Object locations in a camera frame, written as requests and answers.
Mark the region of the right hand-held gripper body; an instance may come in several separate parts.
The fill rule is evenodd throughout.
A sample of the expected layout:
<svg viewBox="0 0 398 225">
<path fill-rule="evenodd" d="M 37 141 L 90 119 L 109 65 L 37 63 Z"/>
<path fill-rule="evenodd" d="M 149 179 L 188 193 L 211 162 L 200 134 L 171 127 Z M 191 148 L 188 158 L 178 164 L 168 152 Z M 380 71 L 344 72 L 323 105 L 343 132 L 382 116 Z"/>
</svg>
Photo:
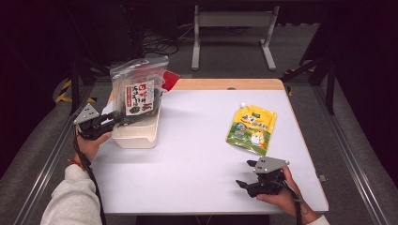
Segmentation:
<svg viewBox="0 0 398 225">
<path fill-rule="evenodd" d="M 253 183 L 252 188 L 247 189 L 248 194 L 252 198 L 259 194 L 277 195 L 283 188 L 285 180 L 282 167 L 288 164 L 288 160 L 260 157 L 255 167 L 252 167 L 257 175 L 257 182 Z"/>
</svg>

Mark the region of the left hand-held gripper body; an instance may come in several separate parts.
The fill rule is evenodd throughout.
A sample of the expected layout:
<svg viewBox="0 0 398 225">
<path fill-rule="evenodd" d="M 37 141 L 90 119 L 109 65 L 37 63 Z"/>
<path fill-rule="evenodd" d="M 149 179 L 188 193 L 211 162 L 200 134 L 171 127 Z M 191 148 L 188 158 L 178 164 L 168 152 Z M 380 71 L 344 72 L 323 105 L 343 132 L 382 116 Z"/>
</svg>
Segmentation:
<svg viewBox="0 0 398 225">
<path fill-rule="evenodd" d="M 90 103 L 74 114 L 73 125 L 85 140 L 95 141 L 103 134 L 110 134 L 113 123 L 109 114 L 100 114 Z"/>
</svg>

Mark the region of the white divided plastic container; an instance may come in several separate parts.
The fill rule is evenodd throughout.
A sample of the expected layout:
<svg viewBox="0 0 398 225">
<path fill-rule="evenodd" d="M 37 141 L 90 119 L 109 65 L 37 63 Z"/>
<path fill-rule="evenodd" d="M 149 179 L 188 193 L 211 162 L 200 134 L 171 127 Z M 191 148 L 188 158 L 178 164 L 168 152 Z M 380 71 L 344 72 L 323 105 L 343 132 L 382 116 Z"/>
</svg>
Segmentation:
<svg viewBox="0 0 398 225">
<path fill-rule="evenodd" d="M 149 149 L 157 143 L 157 131 L 160 118 L 161 97 L 155 98 L 157 109 L 126 126 L 115 126 L 112 138 L 121 147 L 127 149 Z"/>
</svg>

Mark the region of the clear bag of dark dried food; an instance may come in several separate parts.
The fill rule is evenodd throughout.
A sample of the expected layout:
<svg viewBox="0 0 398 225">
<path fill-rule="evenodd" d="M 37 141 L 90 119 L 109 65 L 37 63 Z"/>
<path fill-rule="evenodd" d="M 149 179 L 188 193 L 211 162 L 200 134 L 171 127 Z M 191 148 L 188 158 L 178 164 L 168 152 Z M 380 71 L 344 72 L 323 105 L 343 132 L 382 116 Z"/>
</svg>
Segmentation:
<svg viewBox="0 0 398 225">
<path fill-rule="evenodd" d="M 154 116 L 161 105 L 167 56 L 131 60 L 110 70 L 114 111 L 120 126 Z"/>
</svg>

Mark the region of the red seasoning packet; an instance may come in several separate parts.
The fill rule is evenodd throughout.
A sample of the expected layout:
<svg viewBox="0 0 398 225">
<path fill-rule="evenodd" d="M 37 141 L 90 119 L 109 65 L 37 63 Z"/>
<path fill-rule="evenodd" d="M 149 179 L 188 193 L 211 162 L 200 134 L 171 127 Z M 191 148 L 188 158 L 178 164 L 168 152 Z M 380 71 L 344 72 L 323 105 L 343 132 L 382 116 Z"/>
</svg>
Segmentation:
<svg viewBox="0 0 398 225">
<path fill-rule="evenodd" d="M 172 71 L 166 70 L 163 72 L 162 78 L 163 78 L 163 83 L 161 85 L 161 88 L 163 91 L 168 92 L 173 89 L 173 87 L 180 79 L 180 76 Z"/>
</svg>

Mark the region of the person's right hand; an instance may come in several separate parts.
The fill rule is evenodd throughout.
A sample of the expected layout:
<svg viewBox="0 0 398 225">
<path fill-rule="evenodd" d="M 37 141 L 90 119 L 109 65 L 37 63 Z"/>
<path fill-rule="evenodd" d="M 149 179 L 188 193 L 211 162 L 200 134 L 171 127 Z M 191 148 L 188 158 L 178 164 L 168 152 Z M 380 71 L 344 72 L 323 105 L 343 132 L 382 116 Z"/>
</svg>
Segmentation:
<svg viewBox="0 0 398 225">
<path fill-rule="evenodd" d="M 293 191 L 300 197 L 301 192 L 299 190 L 298 185 L 296 182 L 293 180 L 292 174 L 287 166 L 282 167 L 283 174 L 285 176 L 285 181 L 287 182 L 288 186 L 290 186 Z M 294 199 L 291 195 L 291 192 L 289 190 L 286 190 L 285 188 L 280 191 L 278 195 L 267 195 L 267 194 L 259 194 L 256 196 L 256 199 L 258 201 L 262 201 L 265 203 L 271 203 L 276 206 L 278 206 L 282 211 L 284 211 L 286 214 L 295 217 L 297 215 L 296 211 L 296 206 Z M 314 216 L 317 218 L 317 215 L 314 213 L 314 211 L 311 209 L 311 207 L 306 203 L 303 202 L 300 206 L 301 210 L 301 218 L 302 220 L 307 219 L 310 221 L 310 216 Z"/>
</svg>

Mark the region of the person's left hand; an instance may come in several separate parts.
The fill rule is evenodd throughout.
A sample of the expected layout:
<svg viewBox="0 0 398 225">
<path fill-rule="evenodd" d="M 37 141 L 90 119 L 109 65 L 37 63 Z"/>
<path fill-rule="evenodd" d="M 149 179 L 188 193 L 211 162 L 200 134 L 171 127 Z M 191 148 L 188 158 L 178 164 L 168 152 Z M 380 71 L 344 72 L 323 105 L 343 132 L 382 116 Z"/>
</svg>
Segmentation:
<svg viewBox="0 0 398 225">
<path fill-rule="evenodd" d="M 77 137 L 77 143 L 80 151 L 92 162 L 98 153 L 100 146 L 112 137 L 111 132 L 106 132 L 94 141 L 86 140 L 81 135 Z"/>
</svg>

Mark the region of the black metal stand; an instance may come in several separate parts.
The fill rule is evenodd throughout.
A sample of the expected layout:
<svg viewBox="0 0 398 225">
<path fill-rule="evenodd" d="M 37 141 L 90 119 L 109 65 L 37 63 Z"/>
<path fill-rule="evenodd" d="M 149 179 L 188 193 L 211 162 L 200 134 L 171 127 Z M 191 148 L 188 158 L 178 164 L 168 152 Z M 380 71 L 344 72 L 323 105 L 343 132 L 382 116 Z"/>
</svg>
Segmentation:
<svg viewBox="0 0 398 225">
<path fill-rule="evenodd" d="M 319 59 L 312 60 L 303 66 L 288 72 L 283 75 L 280 80 L 284 83 L 298 75 L 304 73 L 306 70 L 312 68 L 314 72 L 310 76 L 308 82 L 312 86 L 319 86 L 324 79 L 327 79 L 327 90 L 326 90 L 326 107 L 330 114 L 334 114 L 333 110 L 333 99 L 334 99 L 334 84 L 335 84 L 335 65 L 331 58 L 321 57 Z"/>
<path fill-rule="evenodd" d="M 97 97 L 92 96 L 98 80 L 109 80 L 110 69 L 80 55 L 74 57 L 70 71 L 71 109 L 75 113 L 86 103 L 96 103 Z"/>
</svg>

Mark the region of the yellow black hazard tape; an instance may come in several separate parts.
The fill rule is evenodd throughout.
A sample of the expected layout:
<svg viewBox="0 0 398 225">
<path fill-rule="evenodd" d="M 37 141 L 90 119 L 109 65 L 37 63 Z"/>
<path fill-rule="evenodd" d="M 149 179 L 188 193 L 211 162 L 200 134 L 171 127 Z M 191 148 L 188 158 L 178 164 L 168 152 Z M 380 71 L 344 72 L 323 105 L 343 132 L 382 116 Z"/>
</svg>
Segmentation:
<svg viewBox="0 0 398 225">
<path fill-rule="evenodd" d="M 55 102 L 72 102 L 72 97 L 67 97 L 67 91 L 71 87 L 71 79 L 67 79 L 61 87 Z"/>
</svg>

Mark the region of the yellow spouted sauce pouch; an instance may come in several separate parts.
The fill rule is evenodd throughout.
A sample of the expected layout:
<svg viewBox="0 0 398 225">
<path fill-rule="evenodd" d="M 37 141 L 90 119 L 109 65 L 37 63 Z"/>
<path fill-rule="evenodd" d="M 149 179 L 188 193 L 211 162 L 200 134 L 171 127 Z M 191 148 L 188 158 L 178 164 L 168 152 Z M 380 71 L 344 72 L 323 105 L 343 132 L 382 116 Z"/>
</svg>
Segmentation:
<svg viewBox="0 0 398 225">
<path fill-rule="evenodd" d="M 276 119 L 276 112 L 241 103 L 227 133 L 226 142 L 265 156 Z"/>
</svg>

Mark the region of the white table cover sheet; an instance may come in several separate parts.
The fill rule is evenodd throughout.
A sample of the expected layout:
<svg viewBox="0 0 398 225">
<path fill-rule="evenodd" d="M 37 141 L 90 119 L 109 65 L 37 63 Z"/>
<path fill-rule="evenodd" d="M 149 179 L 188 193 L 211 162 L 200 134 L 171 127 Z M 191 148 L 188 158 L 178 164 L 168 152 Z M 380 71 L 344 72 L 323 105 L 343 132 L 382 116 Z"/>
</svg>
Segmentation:
<svg viewBox="0 0 398 225">
<path fill-rule="evenodd" d="M 258 156 L 226 142 L 243 103 L 276 112 L 268 155 L 289 161 L 304 200 L 329 208 L 323 188 L 283 90 L 173 90 L 161 101 L 157 144 L 122 149 L 104 143 L 92 163 L 103 207 L 117 215 L 276 214 L 238 186 L 256 176 L 248 165 Z"/>
</svg>

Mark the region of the aluminium floor rail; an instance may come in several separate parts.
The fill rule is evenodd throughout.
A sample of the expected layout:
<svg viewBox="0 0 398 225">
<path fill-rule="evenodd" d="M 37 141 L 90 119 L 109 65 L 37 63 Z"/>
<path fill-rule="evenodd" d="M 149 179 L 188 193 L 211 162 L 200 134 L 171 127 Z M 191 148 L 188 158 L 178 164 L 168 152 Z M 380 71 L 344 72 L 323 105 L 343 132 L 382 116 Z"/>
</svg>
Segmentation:
<svg viewBox="0 0 398 225">
<path fill-rule="evenodd" d="M 389 219 L 386 217 L 384 211 L 380 207 L 378 200 L 376 199 L 374 192 L 371 189 L 367 175 L 353 155 L 353 152 L 348 144 L 340 124 L 337 121 L 337 118 L 329 112 L 329 108 L 326 105 L 325 94 L 318 86 L 313 87 L 313 92 L 317 102 L 320 104 L 322 111 L 329 122 L 329 125 L 331 126 L 334 136 L 338 141 L 345 165 L 347 166 L 351 177 L 353 178 L 356 188 L 374 225 L 390 225 Z"/>
<path fill-rule="evenodd" d="M 92 90 L 93 86 L 72 88 L 72 96 L 74 97 L 74 100 L 70 105 L 68 118 L 64 123 L 60 136 L 57 138 L 52 151 L 46 155 L 46 161 L 42 169 L 39 171 L 35 183 L 32 186 L 18 216 L 15 218 L 12 225 L 28 224 L 28 220 L 31 218 L 44 190 L 51 180 L 57 163 L 64 152 L 66 144 L 69 143 L 69 136 L 74 131 L 74 125 L 72 124 L 74 114 L 85 105 Z"/>
</svg>

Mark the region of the white metal stand frame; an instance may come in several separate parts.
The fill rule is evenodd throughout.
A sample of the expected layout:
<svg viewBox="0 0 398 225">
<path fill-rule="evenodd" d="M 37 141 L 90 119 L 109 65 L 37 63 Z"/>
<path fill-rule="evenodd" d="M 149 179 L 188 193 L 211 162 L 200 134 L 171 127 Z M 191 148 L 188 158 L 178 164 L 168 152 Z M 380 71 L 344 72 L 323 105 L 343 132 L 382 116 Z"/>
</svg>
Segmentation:
<svg viewBox="0 0 398 225">
<path fill-rule="evenodd" d="M 279 15 L 280 7 L 265 11 L 201 11 L 194 9 L 191 69 L 198 70 L 200 65 L 200 28 L 201 27 L 266 27 L 264 38 L 259 40 L 268 69 L 274 71 L 276 65 L 271 54 L 269 43 Z"/>
</svg>

